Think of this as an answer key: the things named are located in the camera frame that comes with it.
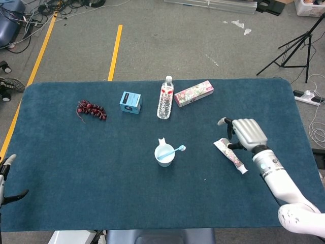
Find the bottle cap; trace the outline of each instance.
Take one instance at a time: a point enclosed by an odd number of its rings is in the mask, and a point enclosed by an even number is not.
[[[244,173],[246,173],[246,172],[248,171],[248,170],[245,168],[245,165],[239,166],[238,170],[239,170],[242,174],[244,174]]]
[[[168,75],[168,76],[166,76],[166,81],[172,81],[173,80],[173,78],[170,76],[170,75]]]

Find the toothbrush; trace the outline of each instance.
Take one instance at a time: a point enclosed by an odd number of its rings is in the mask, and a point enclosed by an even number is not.
[[[173,151],[170,151],[170,152],[168,152],[168,153],[166,153],[166,154],[164,154],[164,155],[159,156],[159,157],[158,157],[158,160],[162,160],[162,159],[164,159],[165,157],[169,156],[170,154],[173,154],[174,152],[176,152],[176,151],[178,151],[178,150],[185,151],[185,149],[186,149],[186,146],[181,145],[181,146],[179,146],[179,148],[177,148],[177,149],[175,149],[175,150],[173,150]]]

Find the robotic hand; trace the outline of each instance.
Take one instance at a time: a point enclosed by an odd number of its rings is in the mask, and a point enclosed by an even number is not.
[[[22,193],[20,193],[17,196],[11,196],[11,197],[4,196],[7,176],[10,170],[10,166],[15,159],[16,159],[16,155],[13,154],[9,158],[1,162],[0,164],[0,208],[3,205],[22,199],[29,192],[29,190],[24,190]]]
[[[227,124],[228,137],[236,134],[239,142],[229,144],[229,149],[245,149],[253,153],[253,161],[277,199],[287,202],[279,208],[281,225],[288,231],[311,234],[325,238],[325,213],[320,213],[300,192],[273,151],[269,149],[267,137],[253,119],[219,120],[218,125]]]

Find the paper scrap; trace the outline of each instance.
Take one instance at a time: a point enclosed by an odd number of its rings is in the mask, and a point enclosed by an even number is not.
[[[217,65],[218,67],[219,67],[219,64],[213,59],[213,58],[211,58],[209,55],[207,55],[207,54],[205,54],[205,56],[209,59],[209,60],[211,60],[215,65]]]
[[[236,21],[232,21],[233,24],[235,24],[236,26],[240,27],[240,28],[244,28],[245,24],[244,23],[239,23],[239,20]]]
[[[247,28],[247,29],[245,30],[244,36],[245,36],[245,35],[248,35],[251,31],[252,31],[251,29],[248,29],[248,28]]]

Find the toothpaste box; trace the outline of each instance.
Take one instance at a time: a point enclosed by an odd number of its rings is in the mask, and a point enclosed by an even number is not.
[[[142,106],[142,96],[136,93],[125,91],[120,101],[122,111],[129,113],[140,113]]]
[[[212,94],[214,91],[210,82],[204,81],[200,84],[192,86],[186,90],[180,91],[174,95],[175,101],[179,107],[183,107],[186,104],[192,103],[198,99],[206,97]]]

